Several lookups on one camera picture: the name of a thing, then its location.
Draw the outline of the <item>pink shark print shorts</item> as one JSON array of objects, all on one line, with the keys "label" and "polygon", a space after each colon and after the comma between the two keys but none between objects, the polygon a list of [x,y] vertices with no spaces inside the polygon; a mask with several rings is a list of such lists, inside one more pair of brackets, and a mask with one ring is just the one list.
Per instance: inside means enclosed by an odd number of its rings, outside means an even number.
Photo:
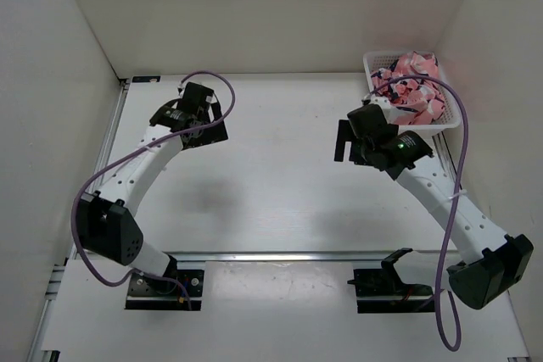
[{"label": "pink shark print shorts", "polygon": [[[438,59],[433,53],[404,53],[388,67],[371,73],[374,89],[388,81],[407,75],[424,75],[440,80]],[[384,97],[390,108],[385,109],[388,122],[394,125],[431,125],[445,111],[445,97],[440,86],[422,79],[404,79],[389,84],[375,93]]]}]

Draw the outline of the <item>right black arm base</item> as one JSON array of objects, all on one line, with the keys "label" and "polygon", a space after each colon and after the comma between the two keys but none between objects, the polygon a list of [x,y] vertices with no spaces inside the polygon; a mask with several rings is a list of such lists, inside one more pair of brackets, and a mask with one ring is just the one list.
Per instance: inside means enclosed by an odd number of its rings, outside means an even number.
[{"label": "right black arm base", "polygon": [[384,258],[380,268],[358,268],[347,284],[355,288],[358,314],[433,313],[432,287],[404,283],[394,266],[411,248],[401,248]]}]

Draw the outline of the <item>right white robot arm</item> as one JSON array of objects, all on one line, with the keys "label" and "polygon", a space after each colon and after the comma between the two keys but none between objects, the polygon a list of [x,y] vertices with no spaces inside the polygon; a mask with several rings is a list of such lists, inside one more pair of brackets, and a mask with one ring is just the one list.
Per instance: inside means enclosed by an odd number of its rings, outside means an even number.
[{"label": "right white robot arm", "polygon": [[381,263],[381,283],[393,294],[412,285],[453,292],[471,309],[482,309],[523,277],[534,251],[524,235],[512,236],[455,189],[433,149],[414,131],[400,132],[376,104],[340,120],[334,150],[337,162],[385,172],[405,188],[450,233],[455,256],[431,256],[412,248],[394,251]]}]

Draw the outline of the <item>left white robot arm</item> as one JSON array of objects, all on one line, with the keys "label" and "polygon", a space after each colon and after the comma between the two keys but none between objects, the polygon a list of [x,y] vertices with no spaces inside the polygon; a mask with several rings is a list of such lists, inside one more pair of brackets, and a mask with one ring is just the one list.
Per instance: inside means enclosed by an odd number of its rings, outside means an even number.
[{"label": "left white robot arm", "polygon": [[80,253],[91,251],[137,270],[159,294],[175,290],[176,262],[147,243],[136,222],[146,192],[180,152],[226,141],[227,129],[214,90],[194,82],[160,106],[137,148],[109,170],[94,192],[84,192],[72,212],[72,231]]}]

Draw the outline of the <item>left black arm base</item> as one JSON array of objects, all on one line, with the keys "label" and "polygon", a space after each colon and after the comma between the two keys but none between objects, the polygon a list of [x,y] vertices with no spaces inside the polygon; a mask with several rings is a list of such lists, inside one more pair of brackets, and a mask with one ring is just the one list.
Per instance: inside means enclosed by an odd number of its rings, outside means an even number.
[{"label": "left black arm base", "polygon": [[187,291],[173,282],[157,281],[135,274],[128,283],[125,309],[145,311],[200,311],[204,289],[204,270],[178,267],[176,280]]}]

